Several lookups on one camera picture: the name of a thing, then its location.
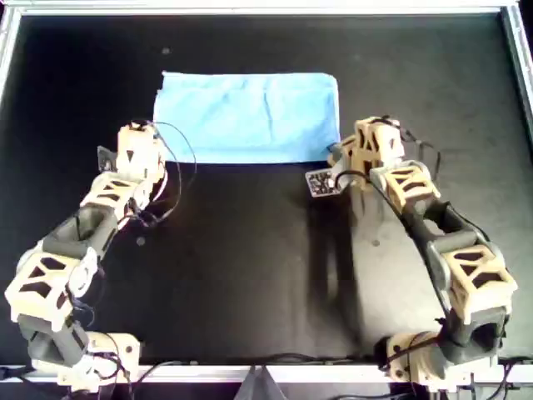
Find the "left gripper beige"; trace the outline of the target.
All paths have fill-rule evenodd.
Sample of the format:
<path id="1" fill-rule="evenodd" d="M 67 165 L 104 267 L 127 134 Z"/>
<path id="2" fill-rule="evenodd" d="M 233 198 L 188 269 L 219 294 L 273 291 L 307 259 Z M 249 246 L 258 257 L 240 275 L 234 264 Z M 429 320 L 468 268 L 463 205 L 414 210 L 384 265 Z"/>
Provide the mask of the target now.
<path id="1" fill-rule="evenodd" d="M 165 163 L 160 161 L 155 172 L 151 172 L 143 183 L 143 188 L 151 198 L 159 198 L 167 185 L 167 168 Z"/>

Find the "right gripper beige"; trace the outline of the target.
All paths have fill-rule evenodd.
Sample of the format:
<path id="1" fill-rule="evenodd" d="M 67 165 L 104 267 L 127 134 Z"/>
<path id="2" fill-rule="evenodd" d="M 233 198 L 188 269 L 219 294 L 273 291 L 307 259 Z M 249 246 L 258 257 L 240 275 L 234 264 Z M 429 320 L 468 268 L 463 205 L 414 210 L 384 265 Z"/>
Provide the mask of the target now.
<path id="1" fill-rule="evenodd" d="M 342 193 L 350 187 L 368 192 L 371 185 L 365 170 L 366 140 L 352 134 L 328 148 L 327 163 L 332 168 L 332 185 Z"/>

